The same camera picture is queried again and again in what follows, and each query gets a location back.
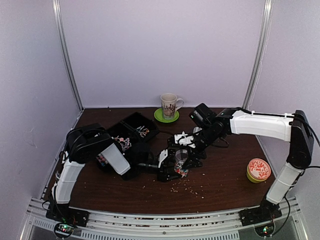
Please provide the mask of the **clear jar lid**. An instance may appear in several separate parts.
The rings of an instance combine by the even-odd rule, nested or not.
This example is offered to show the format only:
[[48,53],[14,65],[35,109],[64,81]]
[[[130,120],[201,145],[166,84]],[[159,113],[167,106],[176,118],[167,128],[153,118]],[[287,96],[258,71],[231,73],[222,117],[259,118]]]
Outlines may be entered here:
[[179,149],[175,152],[175,161],[177,163],[184,163],[188,157],[189,155],[186,149]]

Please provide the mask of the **clear plastic jar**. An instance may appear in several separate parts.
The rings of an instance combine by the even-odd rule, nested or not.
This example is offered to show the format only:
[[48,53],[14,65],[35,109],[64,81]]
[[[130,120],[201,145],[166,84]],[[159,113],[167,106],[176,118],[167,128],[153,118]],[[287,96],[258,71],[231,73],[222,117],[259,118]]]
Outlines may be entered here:
[[187,177],[188,176],[188,172],[189,172],[188,169],[184,168],[185,162],[184,163],[182,163],[182,162],[180,163],[180,162],[176,162],[175,161],[175,165],[174,165],[174,171],[176,173],[180,174],[182,178]]

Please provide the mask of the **metal candy scoop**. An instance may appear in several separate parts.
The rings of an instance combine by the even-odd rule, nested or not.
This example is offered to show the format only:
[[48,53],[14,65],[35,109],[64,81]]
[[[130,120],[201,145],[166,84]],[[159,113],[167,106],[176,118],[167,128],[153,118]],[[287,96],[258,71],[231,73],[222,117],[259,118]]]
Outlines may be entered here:
[[195,133],[198,133],[198,132],[201,131],[201,130],[202,130],[201,127],[196,126],[196,127],[194,127],[194,129],[193,129],[192,132],[195,134]]

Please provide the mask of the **black bin small lollipops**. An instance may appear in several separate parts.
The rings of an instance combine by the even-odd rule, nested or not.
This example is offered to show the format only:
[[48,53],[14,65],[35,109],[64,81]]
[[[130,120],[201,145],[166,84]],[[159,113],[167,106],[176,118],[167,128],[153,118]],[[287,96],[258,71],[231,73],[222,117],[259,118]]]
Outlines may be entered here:
[[140,112],[134,112],[125,117],[120,123],[128,130],[129,134],[136,140],[148,142],[160,133],[155,122]]

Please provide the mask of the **black bin star candies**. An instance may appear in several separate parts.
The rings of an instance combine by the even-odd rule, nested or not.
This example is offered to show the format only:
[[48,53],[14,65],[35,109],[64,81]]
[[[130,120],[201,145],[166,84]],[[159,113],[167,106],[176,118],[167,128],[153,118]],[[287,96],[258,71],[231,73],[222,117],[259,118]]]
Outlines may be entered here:
[[104,173],[107,173],[110,171],[110,165],[102,154],[98,154],[96,157],[96,160],[97,160],[97,166],[101,171],[103,171]]

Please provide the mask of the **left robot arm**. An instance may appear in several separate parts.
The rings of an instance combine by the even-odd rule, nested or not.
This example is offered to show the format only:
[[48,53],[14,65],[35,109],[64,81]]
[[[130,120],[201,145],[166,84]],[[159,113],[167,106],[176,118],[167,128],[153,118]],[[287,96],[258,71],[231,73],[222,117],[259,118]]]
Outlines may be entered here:
[[169,149],[155,157],[148,145],[148,140],[159,132],[158,128],[132,128],[119,123],[109,129],[94,123],[71,130],[62,152],[62,169],[56,173],[49,198],[53,215],[61,222],[72,218],[71,193],[80,172],[91,161],[103,168],[111,167],[125,181],[142,172],[156,174],[161,182],[181,178]]

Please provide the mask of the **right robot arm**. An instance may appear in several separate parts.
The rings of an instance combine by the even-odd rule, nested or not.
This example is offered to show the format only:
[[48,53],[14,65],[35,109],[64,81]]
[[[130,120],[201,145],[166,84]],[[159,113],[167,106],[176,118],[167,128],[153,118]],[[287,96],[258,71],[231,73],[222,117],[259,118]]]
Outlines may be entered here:
[[286,193],[312,162],[314,141],[318,139],[302,110],[295,113],[273,114],[249,111],[241,107],[213,112],[201,103],[189,114],[200,128],[195,133],[183,133],[175,142],[203,152],[217,139],[226,135],[255,135],[290,143],[289,154],[279,175],[256,210],[259,220],[268,220]]

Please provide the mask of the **green saucer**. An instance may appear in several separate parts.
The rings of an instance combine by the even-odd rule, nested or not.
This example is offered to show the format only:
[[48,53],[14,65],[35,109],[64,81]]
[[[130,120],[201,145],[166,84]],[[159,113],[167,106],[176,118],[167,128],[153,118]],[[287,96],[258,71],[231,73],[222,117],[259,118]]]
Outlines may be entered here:
[[173,123],[175,121],[177,121],[180,117],[180,114],[178,111],[175,112],[174,117],[172,119],[165,119],[163,116],[163,111],[161,108],[158,108],[155,112],[154,112],[154,118],[161,123]]

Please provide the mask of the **ceramic mug coral pattern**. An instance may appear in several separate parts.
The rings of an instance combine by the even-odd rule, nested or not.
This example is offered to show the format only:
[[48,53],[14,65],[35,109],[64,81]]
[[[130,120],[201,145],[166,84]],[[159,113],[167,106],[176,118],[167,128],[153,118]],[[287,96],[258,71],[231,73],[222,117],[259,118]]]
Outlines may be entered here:
[[182,108],[185,101],[173,93],[164,93],[160,96],[161,109],[164,119],[171,120],[175,117],[177,110]]

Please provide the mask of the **aluminium front rail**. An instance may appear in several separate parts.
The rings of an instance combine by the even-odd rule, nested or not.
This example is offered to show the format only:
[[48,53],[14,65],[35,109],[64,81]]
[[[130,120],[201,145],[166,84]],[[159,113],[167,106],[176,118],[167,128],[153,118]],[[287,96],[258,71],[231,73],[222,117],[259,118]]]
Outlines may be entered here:
[[[266,240],[310,240],[302,211],[296,198],[289,198],[290,216],[283,228]],[[56,221],[46,218],[42,201],[31,199],[18,240],[36,239],[36,228],[44,239],[56,238]],[[239,217],[243,208],[189,214],[128,214],[109,211],[88,211],[85,227],[78,226],[69,239],[83,240],[264,240],[255,228],[244,226]]]

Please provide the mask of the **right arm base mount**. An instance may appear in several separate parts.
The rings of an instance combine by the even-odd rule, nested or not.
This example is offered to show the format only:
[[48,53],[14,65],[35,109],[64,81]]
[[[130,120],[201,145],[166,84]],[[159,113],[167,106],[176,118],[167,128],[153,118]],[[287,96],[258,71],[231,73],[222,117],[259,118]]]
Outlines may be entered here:
[[278,205],[276,207],[258,206],[247,208],[241,210],[238,214],[243,227],[268,222],[282,216]]

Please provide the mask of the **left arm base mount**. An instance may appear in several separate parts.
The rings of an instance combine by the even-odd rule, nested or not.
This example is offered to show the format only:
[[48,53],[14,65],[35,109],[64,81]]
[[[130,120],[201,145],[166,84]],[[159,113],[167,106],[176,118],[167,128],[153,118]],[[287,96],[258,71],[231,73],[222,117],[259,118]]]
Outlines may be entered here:
[[70,208],[68,204],[50,204],[46,212],[46,218],[57,222],[67,223],[77,227],[86,227],[89,219],[89,212]]

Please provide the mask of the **right aluminium corner post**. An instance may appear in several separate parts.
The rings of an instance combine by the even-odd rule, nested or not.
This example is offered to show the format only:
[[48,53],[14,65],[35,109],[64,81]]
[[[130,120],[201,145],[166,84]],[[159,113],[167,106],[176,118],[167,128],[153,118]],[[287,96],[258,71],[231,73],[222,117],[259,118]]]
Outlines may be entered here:
[[273,0],[265,0],[262,21],[260,26],[259,39],[256,49],[256,54],[253,62],[253,67],[249,79],[249,84],[246,90],[246,94],[244,97],[244,101],[242,107],[244,109],[249,109],[258,86],[259,77],[262,69],[262,61],[264,52],[267,47],[269,32],[270,32],[270,24],[272,20],[272,10],[273,10],[274,1]]

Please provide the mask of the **aluminium corner post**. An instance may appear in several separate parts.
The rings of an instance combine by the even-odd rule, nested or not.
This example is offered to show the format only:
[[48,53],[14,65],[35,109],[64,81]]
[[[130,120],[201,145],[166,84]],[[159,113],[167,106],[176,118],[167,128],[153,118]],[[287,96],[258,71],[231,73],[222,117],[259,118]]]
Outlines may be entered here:
[[66,41],[66,35],[64,30],[64,24],[63,24],[63,17],[61,12],[61,3],[59,0],[53,0],[52,1],[52,7],[53,7],[53,14],[56,22],[56,27],[59,35],[59,42],[60,47],[62,51],[62,57],[68,77],[68,81],[70,83],[72,94],[75,98],[77,107],[80,112],[84,110],[83,103],[81,101],[80,93],[75,81],[74,72],[72,69],[71,59],[68,51],[67,41]]
[[269,32],[270,32],[270,24],[272,20],[272,10],[273,10],[274,1],[273,0],[265,0],[262,21],[260,26],[259,39],[256,49],[256,54],[253,62],[253,67],[249,79],[249,84],[246,90],[246,94],[244,97],[244,101],[242,107],[244,109],[249,109],[258,86],[259,77],[262,69],[262,61],[264,52],[267,47]]

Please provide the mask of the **left aluminium corner post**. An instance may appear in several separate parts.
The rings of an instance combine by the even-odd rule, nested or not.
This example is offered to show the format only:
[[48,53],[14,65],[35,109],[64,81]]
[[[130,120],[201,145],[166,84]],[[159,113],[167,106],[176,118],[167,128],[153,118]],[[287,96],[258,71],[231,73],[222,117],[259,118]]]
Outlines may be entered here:
[[80,93],[75,81],[74,72],[72,69],[71,59],[68,51],[67,41],[66,41],[66,35],[64,30],[64,24],[63,24],[63,17],[61,12],[61,3],[59,0],[53,0],[52,1],[52,7],[53,7],[53,14],[56,22],[56,27],[59,35],[59,42],[60,47],[62,51],[62,57],[68,77],[68,81],[70,83],[72,94],[75,98],[77,107],[80,112],[84,110],[83,103],[81,101]]

